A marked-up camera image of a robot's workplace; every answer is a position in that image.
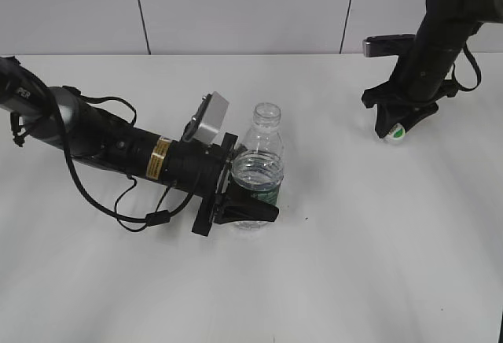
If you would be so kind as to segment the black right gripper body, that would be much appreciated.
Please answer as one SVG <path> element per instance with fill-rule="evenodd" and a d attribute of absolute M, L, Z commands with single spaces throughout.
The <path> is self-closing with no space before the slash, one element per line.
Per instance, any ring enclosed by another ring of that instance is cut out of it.
<path fill-rule="evenodd" d="M 457 81 L 436 75 L 423 75 L 414 79 L 392 77 L 376 87 L 365 90 L 362 102 L 367 109 L 382 103 L 414 108 L 437 103 L 444 97 L 452 98 L 457 92 Z"/>

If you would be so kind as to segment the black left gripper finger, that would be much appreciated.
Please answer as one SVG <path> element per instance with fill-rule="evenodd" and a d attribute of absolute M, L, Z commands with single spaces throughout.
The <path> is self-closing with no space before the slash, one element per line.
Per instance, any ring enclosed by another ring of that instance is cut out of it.
<path fill-rule="evenodd" d="M 239 185 L 228 185 L 223 194 L 218 195 L 215 222 L 217 224 L 236 222 L 273 223 L 279 215 L 275 205 L 252 197 L 252 192 Z"/>
<path fill-rule="evenodd" d="M 248 150 L 248 148 L 243 145 L 243 144 L 240 144 L 239 146 L 236 147 L 236 149 L 234 150 L 234 154 L 235 155 L 240 155 L 241 153 L 244 153 Z"/>

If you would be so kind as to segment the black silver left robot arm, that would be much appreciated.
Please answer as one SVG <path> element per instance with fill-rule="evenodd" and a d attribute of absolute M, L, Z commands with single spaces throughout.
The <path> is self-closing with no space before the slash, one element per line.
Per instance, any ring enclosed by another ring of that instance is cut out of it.
<path fill-rule="evenodd" d="M 220 94 L 204 96 L 178 140 L 142 130 L 133 120 L 103 109 L 102 102 L 75 87 L 45 85 L 15 57 L 1 60 L 1 107 L 10 114 L 13 141 L 22 146 L 32 137 L 62 150 L 80 193 L 85 187 L 76 163 L 180 190 L 187 201 L 199 197 L 192 231 L 202 236 L 214 224 L 277 219 L 276 206 L 253 197 L 230 178 L 236 135 L 225 134 L 214 144 L 228 109 Z"/>

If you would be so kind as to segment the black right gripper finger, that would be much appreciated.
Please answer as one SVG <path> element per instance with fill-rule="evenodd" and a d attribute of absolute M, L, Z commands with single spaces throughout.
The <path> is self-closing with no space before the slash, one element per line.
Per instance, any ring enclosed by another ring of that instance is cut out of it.
<path fill-rule="evenodd" d="M 412 108 L 407 105 L 379 104 L 377 106 L 375 132 L 383 138 L 390 129 L 403 119 Z"/>
<path fill-rule="evenodd" d="M 403 126 L 405 131 L 408 132 L 422 120 L 437 113 L 438 110 L 439 106 L 436 102 L 422 107 L 414 107 L 407 113 L 407 115 L 403 119 L 400 120 L 400 124 Z"/>

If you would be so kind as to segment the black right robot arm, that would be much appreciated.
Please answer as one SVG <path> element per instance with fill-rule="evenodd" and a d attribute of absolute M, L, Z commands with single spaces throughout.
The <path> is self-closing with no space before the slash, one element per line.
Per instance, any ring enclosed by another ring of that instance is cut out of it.
<path fill-rule="evenodd" d="M 455 76 L 455 61 L 464 54 L 482 80 L 468 39 L 484 24 L 502 22 L 502 0 L 425 0 L 425 15 L 415 34 L 370 36 L 365 57 L 398 58 L 389 79 L 363 92 L 362 103 L 376 109 L 374 130 L 385 138 L 398 128 L 408 132 L 437 113 L 438 101 L 467 92 Z"/>

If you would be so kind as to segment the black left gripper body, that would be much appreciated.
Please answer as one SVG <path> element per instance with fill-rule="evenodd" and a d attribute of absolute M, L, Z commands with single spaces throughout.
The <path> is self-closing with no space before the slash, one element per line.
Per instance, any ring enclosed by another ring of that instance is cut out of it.
<path fill-rule="evenodd" d="M 207 237 L 213 224 L 217 194 L 222 176 L 227 173 L 237 136 L 225 133 L 220 146 L 212 144 L 200 158 L 201 178 L 197 183 L 195 195 L 202 198 L 200 207 L 193 222 L 192 232 Z"/>

